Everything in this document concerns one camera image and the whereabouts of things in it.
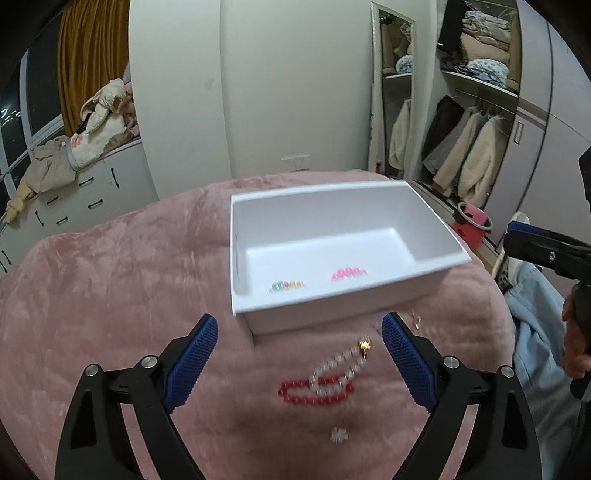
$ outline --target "full-length mirror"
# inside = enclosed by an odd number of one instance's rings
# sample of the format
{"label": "full-length mirror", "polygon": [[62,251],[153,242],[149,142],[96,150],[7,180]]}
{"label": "full-length mirror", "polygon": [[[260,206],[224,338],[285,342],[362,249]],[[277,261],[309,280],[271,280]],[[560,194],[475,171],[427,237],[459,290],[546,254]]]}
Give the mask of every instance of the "full-length mirror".
{"label": "full-length mirror", "polygon": [[[375,171],[399,177],[405,166],[412,108],[413,23],[377,4],[372,4],[372,14],[376,100],[372,105],[372,143],[375,142],[376,148],[373,152]],[[373,136],[374,126],[377,138]]]}

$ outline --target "folded clothes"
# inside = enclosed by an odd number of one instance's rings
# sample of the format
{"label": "folded clothes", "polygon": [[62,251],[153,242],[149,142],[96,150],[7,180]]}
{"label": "folded clothes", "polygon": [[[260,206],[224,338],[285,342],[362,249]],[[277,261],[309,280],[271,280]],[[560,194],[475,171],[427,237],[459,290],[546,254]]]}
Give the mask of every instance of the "folded clothes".
{"label": "folded clothes", "polygon": [[466,66],[474,77],[501,88],[505,88],[509,67],[504,63],[491,59],[478,59],[468,62]]}
{"label": "folded clothes", "polygon": [[509,53],[493,45],[486,45],[479,42],[474,37],[463,33],[460,36],[460,50],[465,62],[477,59],[492,59],[500,61],[507,65],[509,63]]}
{"label": "folded clothes", "polygon": [[507,44],[511,42],[511,30],[502,28],[492,22],[482,22],[473,18],[465,18],[462,20],[462,24],[462,30],[474,37],[482,35],[495,38],[496,40]]}
{"label": "folded clothes", "polygon": [[405,55],[396,62],[396,71],[398,73],[411,73],[413,71],[413,56]]}
{"label": "folded clothes", "polygon": [[494,15],[489,15],[480,10],[467,10],[466,14],[464,15],[465,18],[474,18],[476,20],[492,22],[494,24],[499,25],[502,28],[511,28],[511,24],[507,20],[503,20],[502,18],[495,17]]}

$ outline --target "white fluffy jacket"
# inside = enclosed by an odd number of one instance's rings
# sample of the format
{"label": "white fluffy jacket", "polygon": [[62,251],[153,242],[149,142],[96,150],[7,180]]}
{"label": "white fluffy jacket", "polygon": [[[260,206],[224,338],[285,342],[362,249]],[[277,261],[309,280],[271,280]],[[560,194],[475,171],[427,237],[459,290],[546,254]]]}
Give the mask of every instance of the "white fluffy jacket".
{"label": "white fluffy jacket", "polygon": [[505,154],[507,136],[501,121],[502,117],[495,116],[482,127],[460,174],[458,196],[477,207],[485,204]]}

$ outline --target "white plastic bin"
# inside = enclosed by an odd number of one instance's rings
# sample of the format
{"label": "white plastic bin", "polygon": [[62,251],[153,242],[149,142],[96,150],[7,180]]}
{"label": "white plastic bin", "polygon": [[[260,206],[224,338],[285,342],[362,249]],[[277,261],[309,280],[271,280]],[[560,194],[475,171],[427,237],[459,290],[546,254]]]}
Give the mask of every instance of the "white plastic bin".
{"label": "white plastic bin", "polygon": [[232,311],[255,335],[395,306],[470,256],[405,181],[232,196]]}

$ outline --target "bed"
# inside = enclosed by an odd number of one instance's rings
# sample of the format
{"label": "bed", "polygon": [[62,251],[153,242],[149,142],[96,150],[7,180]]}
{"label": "bed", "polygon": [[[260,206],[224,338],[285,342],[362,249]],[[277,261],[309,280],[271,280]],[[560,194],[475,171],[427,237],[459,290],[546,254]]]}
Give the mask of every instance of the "bed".
{"label": "bed", "polygon": [[[206,312],[219,322],[219,341],[173,420],[208,479],[392,478],[427,413],[413,403],[381,342],[388,310],[253,338],[232,316],[229,287],[233,193],[383,179],[305,172],[212,184],[37,244],[0,280],[0,420],[39,480],[53,478],[84,367],[130,367],[186,335]],[[409,326],[420,317],[417,333],[469,367],[511,364],[511,315],[475,257],[452,269],[434,295],[397,310]],[[277,394],[282,381],[305,378],[363,335],[374,347],[347,401],[299,406]],[[124,415],[142,474],[157,479],[132,410]],[[474,417],[470,408],[442,478],[454,477]],[[341,445],[330,441],[335,427],[348,431]]]}

